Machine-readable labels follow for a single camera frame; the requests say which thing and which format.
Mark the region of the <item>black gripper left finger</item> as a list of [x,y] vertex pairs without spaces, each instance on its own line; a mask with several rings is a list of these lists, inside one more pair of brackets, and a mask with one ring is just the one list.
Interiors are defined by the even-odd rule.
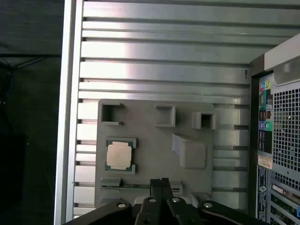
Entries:
[[169,198],[169,179],[151,179],[150,196],[141,204],[119,199],[67,222],[68,225],[158,225],[163,202]]

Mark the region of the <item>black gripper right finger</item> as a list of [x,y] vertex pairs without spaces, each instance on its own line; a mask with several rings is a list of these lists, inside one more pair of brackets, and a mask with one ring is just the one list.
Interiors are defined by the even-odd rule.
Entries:
[[162,179],[163,197],[176,225],[265,225],[257,218],[212,200],[206,200],[197,207],[173,195],[168,178]]

